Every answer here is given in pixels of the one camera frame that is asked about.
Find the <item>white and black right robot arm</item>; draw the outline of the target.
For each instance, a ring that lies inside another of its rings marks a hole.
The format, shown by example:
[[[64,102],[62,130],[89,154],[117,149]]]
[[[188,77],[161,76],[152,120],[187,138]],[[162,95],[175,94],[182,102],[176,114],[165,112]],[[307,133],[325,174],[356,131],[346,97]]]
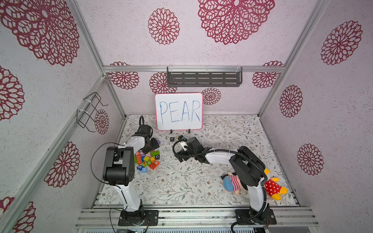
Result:
[[[231,181],[232,188],[227,191],[239,194],[241,189],[246,190],[250,208],[256,213],[267,208],[265,183],[268,177],[265,165],[248,147],[241,146],[237,150],[213,149],[204,147],[196,137],[186,139],[180,136],[173,144],[172,152],[180,162],[194,158],[205,164],[231,165],[234,173],[229,172],[222,179],[226,186]]]

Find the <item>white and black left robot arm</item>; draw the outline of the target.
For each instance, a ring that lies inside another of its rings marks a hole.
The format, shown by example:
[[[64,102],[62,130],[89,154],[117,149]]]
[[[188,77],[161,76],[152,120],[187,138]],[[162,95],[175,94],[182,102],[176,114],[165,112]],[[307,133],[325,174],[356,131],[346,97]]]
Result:
[[[103,180],[118,192],[123,203],[121,218],[126,221],[144,220],[142,200],[131,185],[135,175],[135,154],[147,154],[159,148],[153,137],[153,129],[145,124],[144,116],[139,118],[138,130],[124,145],[108,147],[105,154]]]

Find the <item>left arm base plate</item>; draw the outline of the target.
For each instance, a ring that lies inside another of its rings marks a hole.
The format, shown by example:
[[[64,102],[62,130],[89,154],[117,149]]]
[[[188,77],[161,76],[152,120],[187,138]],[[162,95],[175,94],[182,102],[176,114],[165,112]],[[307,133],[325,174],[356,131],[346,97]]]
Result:
[[[118,226],[157,226],[158,216],[158,210],[139,210],[134,212],[122,210]]]

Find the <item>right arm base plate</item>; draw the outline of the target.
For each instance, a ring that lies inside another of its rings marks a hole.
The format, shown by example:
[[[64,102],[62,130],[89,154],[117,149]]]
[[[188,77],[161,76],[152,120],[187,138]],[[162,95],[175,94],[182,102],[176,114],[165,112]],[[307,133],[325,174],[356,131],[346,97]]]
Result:
[[[239,225],[276,225],[277,221],[273,210],[267,207],[261,214],[253,217],[257,212],[251,208],[235,210]]]

